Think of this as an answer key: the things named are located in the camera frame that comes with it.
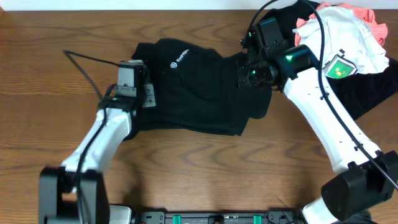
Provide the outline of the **black polo shirt with logo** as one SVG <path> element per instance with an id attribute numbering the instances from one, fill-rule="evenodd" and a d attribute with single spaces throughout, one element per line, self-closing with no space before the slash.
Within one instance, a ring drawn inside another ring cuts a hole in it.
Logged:
<path id="1" fill-rule="evenodd" d="M 267 114 L 272 89 L 239 88 L 240 52 L 221 56 L 178 39 L 138 43 L 133 59 L 148 66 L 155 107 L 143 108 L 140 131 L 188 129 L 208 134 L 242 135 L 249 119 Z"/>

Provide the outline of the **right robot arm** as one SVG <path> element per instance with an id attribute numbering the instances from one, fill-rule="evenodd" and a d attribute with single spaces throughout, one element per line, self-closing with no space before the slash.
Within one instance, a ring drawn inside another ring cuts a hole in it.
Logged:
<path id="1" fill-rule="evenodd" d="M 392 198 L 397 153 L 383 153 L 353 121 L 305 45 L 266 52 L 248 47 L 238 62 L 241 88 L 273 86 L 304 115 L 330 160 L 334 178 L 302 209 L 305 223 L 338 223 Z"/>

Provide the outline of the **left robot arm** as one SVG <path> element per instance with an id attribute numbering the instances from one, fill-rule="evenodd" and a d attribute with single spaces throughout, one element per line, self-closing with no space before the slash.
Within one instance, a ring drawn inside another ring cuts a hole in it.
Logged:
<path id="1" fill-rule="evenodd" d="M 139 223 L 133 208 L 109 202 L 103 176 L 119 145 L 137 134 L 139 110 L 155 105 L 151 83 L 107 89 L 77 149 L 60 167 L 41 171 L 39 223 Z"/>

